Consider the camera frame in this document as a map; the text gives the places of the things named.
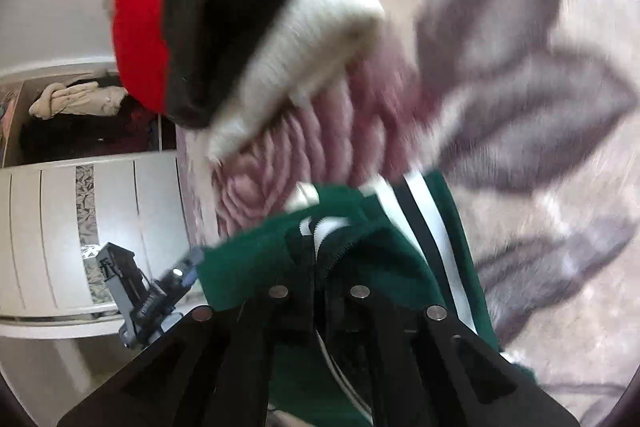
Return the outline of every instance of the green jacket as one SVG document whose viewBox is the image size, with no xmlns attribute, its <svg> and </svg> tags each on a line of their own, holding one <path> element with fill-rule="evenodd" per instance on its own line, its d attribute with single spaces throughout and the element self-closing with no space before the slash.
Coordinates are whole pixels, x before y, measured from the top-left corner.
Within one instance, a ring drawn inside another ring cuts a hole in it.
<svg viewBox="0 0 640 427">
<path fill-rule="evenodd" d="M 302 245 L 316 250 L 316 285 L 347 274 L 411 309 L 440 304 L 498 348 L 460 216 L 439 172 L 381 178 L 370 196 L 347 187 L 316 187 L 318 204 L 265 221 L 258 229 L 207 249 L 198 268 L 209 304 L 240 305 L 290 271 Z M 313 241 L 302 241 L 312 236 Z M 317 425 L 366 426 L 318 348 L 278 346 L 270 402 Z"/>
</svg>

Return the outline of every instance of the cable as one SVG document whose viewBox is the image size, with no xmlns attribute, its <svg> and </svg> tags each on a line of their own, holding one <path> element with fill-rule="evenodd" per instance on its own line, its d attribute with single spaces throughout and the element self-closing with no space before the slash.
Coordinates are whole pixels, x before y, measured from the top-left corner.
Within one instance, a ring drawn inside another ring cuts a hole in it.
<svg viewBox="0 0 640 427">
<path fill-rule="evenodd" d="M 320 344 L 320 351 L 322 351 L 322 356 L 324 357 L 324 361 L 326 366 L 329 368 L 332 377 L 334 377 L 335 382 L 338 384 L 342 392 L 349 399 L 351 404 L 358 410 L 358 412 L 363 416 L 363 418 L 373 425 L 373 416 L 371 415 L 370 407 L 364 402 L 364 400 L 360 397 L 357 391 L 350 384 L 349 380 L 344 376 L 338 365 L 335 363 L 335 360 L 329 355 L 329 352 L 326 350 L 326 346 L 324 345 L 324 340 L 320 336 L 320 333 L 316 331 L 316 335 L 318 336 L 318 343 Z"/>
</svg>

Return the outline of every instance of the carpet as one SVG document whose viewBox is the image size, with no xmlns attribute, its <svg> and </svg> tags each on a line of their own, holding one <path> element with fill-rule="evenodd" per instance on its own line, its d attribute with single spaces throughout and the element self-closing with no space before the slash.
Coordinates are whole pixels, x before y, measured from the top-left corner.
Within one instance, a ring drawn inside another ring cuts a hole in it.
<svg viewBox="0 0 640 427">
<path fill-rule="evenodd" d="M 206 176 L 178 131 L 192 241 L 298 181 L 441 169 L 502 347 L 598 425 L 640 363 L 640 0 L 381 1 L 373 51 Z"/>
</svg>

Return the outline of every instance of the red beanie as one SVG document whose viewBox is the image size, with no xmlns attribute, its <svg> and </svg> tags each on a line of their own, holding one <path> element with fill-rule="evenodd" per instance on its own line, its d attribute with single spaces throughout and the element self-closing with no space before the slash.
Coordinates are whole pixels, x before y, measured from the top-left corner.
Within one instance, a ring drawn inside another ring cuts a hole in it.
<svg viewBox="0 0 640 427">
<path fill-rule="evenodd" d="M 146 108 L 164 113 L 168 50 L 162 0 L 115 0 L 113 47 L 123 86 Z"/>
</svg>

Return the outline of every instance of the screw head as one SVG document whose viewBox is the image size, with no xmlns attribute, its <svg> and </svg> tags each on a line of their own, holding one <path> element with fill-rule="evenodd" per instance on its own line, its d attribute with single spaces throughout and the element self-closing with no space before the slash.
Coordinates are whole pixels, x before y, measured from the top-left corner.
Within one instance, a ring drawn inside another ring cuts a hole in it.
<svg viewBox="0 0 640 427">
<path fill-rule="evenodd" d="M 269 288 L 269 296 L 272 299 L 284 299 L 287 295 L 289 295 L 289 289 L 282 284 Z"/>
<path fill-rule="evenodd" d="M 362 284 L 356 284 L 355 286 L 351 287 L 350 293 L 351 296 L 355 297 L 356 299 L 366 299 L 367 297 L 369 297 L 371 290 Z"/>
<path fill-rule="evenodd" d="M 434 305 L 427 308 L 427 317 L 434 321 L 441 321 L 447 316 L 447 311 L 442 306 Z"/>
<path fill-rule="evenodd" d="M 194 321 L 207 322 L 213 317 L 213 310 L 208 306 L 198 306 L 191 310 L 191 317 L 193 317 Z"/>
</svg>

